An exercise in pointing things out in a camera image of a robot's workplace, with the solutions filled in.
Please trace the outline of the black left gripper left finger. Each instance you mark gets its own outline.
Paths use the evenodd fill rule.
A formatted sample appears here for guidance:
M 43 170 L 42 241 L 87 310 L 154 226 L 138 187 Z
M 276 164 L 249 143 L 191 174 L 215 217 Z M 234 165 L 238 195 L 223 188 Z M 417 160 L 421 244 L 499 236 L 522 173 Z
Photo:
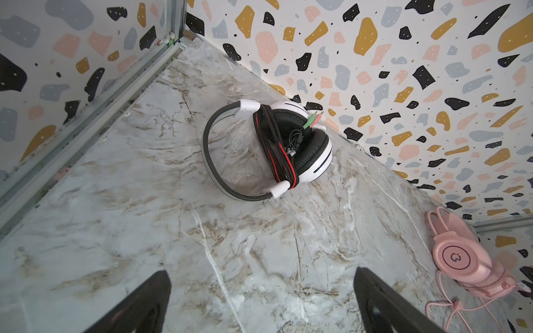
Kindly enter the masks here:
M 171 290 L 168 273 L 157 271 L 85 332 L 162 332 Z

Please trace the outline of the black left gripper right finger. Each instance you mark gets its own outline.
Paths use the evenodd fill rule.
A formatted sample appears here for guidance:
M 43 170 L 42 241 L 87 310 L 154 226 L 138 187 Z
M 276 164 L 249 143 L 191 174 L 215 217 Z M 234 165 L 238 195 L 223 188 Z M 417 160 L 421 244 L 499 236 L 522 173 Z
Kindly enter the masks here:
M 366 332 L 443 331 L 368 268 L 357 268 L 353 288 Z

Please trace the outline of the pink headphones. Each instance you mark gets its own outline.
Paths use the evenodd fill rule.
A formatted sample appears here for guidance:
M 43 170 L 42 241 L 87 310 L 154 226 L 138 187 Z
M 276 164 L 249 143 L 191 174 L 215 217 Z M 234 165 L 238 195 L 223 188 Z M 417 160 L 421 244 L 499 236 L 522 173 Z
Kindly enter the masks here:
M 490 257 L 469 224 L 457 214 L 438 207 L 427 213 L 433 232 L 433 259 L 441 273 L 484 301 L 503 298 L 514 290 L 527 294 L 532 288 L 517 282 L 509 271 Z

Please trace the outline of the white black headphones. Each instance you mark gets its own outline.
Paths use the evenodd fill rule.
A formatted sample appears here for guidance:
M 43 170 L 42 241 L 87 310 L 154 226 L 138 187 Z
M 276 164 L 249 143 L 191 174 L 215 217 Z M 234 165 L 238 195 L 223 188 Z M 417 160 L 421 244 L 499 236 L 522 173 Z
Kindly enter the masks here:
M 217 187 L 230 198 L 258 202 L 279 198 L 300 184 L 322 176 L 333 159 L 333 142 L 319 124 L 323 112 L 311 113 L 294 101 L 272 105 L 239 100 L 218 109 L 203 131 L 201 152 L 206 169 Z M 253 120 L 255 133 L 276 184 L 263 194 L 246 195 L 232 189 L 219 175 L 209 153 L 210 130 L 227 118 Z

